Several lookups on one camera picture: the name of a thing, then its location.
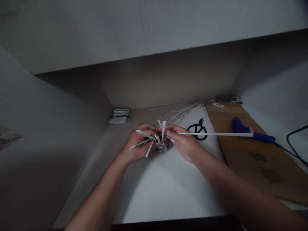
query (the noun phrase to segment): hand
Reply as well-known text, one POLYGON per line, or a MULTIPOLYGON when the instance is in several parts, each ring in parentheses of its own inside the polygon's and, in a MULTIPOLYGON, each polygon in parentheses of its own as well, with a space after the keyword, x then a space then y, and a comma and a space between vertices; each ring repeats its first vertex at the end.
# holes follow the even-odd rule
POLYGON ((175 147, 188 162, 192 163, 204 153, 209 153, 192 135, 180 135, 178 133, 189 133, 189 131, 176 125, 166 125, 166 135, 175 140, 175 147))
MULTIPOLYGON (((150 124, 142 124, 136 130, 142 130, 145 133, 147 133, 150 136, 157 135, 156 128, 153 125, 150 124)), ((149 141, 145 144, 141 144, 135 148, 129 149, 131 146, 134 146, 140 142, 142 142, 143 139, 147 139, 145 136, 141 135, 140 133, 133 130, 127 141, 126 144, 123 146, 121 151, 119 152, 117 158, 121 160, 122 163, 125 165, 130 165, 141 158, 145 157, 148 149, 151 146, 152 141, 149 141)), ((155 147, 156 145, 160 145, 160 143, 156 144, 153 142, 152 147, 155 147)))

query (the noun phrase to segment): label sticker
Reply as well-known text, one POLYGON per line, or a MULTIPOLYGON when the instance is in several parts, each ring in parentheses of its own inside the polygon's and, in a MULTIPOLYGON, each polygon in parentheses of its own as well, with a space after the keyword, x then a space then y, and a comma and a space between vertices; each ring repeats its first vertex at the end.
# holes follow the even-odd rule
POLYGON ((216 106, 216 107, 224 107, 224 105, 219 104, 219 103, 212 103, 212 105, 216 106))

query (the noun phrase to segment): forearm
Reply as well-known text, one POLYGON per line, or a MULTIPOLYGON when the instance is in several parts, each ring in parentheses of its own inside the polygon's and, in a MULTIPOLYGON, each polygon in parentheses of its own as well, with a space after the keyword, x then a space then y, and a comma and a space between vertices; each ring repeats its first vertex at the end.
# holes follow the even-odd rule
POLYGON ((70 230, 109 230, 128 165, 115 158, 66 227, 70 230))
POLYGON ((249 230, 307 229, 307 223, 291 209, 246 182, 215 156, 204 151, 194 164, 249 230))

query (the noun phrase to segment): white wall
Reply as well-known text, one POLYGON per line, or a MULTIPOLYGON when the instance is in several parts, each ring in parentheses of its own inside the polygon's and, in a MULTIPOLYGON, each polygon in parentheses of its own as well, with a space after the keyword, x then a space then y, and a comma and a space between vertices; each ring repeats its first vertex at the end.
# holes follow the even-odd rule
MULTIPOLYGON (((308 31, 259 39, 231 93, 278 143, 290 150, 286 135, 308 124, 308 31)), ((290 137, 308 161, 308 131, 290 137)))
POLYGON ((229 92, 253 41, 243 40, 97 65, 115 107, 154 107, 229 92))
POLYGON ((110 102, 85 73, 38 78, 2 47, 0 57, 0 123, 23 135, 0 153, 0 229, 51 227, 105 130, 110 102))
POLYGON ((308 28, 305 0, 4 0, 0 19, 32 74, 308 28))

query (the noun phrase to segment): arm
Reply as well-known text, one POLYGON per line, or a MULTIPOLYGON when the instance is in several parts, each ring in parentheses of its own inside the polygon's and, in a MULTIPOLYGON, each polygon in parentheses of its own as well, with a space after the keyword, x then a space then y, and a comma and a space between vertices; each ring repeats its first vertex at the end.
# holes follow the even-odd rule
POLYGON ((308 230, 308 223, 274 197, 263 193, 206 151, 188 131, 167 125, 166 134, 188 162, 193 163, 229 211, 248 230, 308 230))
MULTIPOLYGON (((150 124, 143 124, 137 129, 154 136, 156 129, 150 124)), ((129 147, 138 144, 145 137, 132 131, 128 140, 117 157, 111 162, 105 173, 74 214, 65 231, 83 230, 109 230, 116 212, 117 202, 120 197, 121 185, 124 174, 130 164, 143 158, 151 142, 133 149, 129 147)))

